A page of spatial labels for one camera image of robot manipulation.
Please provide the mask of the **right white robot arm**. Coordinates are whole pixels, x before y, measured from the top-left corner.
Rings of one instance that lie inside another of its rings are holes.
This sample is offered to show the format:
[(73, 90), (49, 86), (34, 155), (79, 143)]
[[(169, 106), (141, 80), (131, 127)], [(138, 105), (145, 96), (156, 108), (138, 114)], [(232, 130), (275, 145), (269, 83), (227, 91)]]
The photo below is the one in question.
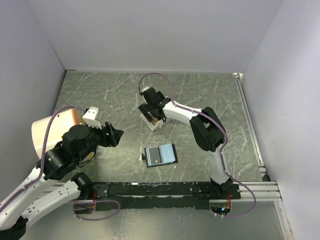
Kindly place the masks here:
[(144, 98), (144, 103), (138, 107), (140, 116), (152, 132), (171, 120), (191, 127), (195, 142), (209, 154), (213, 195), (218, 199), (228, 195), (233, 180), (223, 159), (226, 130), (214, 110), (211, 107), (200, 109), (182, 105), (153, 87), (145, 87), (140, 95)]

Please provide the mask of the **black leather card holder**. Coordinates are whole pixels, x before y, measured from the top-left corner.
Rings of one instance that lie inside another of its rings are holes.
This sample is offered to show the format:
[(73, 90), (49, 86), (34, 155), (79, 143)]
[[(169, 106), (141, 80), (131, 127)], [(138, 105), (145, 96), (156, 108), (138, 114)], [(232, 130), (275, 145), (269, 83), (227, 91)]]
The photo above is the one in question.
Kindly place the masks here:
[[(149, 160), (149, 148), (159, 147), (161, 155), (161, 163), (151, 165)], [(141, 160), (145, 161), (148, 168), (159, 167), (164, 165), (176, 164), (179, 162), (176, 151), (176, 146), (173, 143), (168, 143), (160, 146), (146, 147), (141, 154)]]

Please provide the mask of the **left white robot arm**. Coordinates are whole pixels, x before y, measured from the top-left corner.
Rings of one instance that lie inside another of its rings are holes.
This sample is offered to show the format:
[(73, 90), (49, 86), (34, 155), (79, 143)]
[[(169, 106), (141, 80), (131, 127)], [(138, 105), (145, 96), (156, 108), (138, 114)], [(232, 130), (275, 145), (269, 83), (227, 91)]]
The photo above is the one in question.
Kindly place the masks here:
[(94, 192), (92, 180), (83, 172), (55, 192), (39, 195), (79, 166), (90, 153), (101, 147), (116, 147), (123, 130), (110, 122), (101, 128), (74, 125), (53, 149), (37, 162), (30, 175), (0, 204), (0, 238), (19, 240), (34, 222), (68, 201), (89, 199)]

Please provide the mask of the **white card tray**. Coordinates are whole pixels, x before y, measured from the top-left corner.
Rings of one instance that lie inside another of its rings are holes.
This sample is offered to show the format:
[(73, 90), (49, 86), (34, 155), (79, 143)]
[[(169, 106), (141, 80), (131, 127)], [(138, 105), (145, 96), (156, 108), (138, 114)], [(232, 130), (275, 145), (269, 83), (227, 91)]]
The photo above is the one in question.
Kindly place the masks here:
[(156, 111), (150, 110), (146, 105), (142, 104), (138, 107), (140, 111), (140, 116), (143, 122), (149, 127), (153, 132), (157, 129), (161, 129), (164, 125), (171, 122), (171, 118), (164, 118), (156, 115)]

